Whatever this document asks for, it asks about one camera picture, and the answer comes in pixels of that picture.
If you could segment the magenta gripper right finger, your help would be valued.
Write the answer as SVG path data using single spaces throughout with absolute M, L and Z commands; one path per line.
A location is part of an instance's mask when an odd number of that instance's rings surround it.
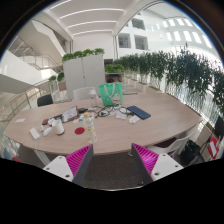
M 157 154 L 135 143 L 131 145 L 131 154 L 140 171 L 144 185 L 182 169 L 182 166 L 167 153 Z

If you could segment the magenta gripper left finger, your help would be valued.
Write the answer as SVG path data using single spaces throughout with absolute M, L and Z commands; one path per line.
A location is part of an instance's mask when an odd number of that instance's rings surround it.
M 93 155 L 93 145 L 90 144 L 68 156 L 57 156 L 44 167 L 44 170 L 82 186 Z

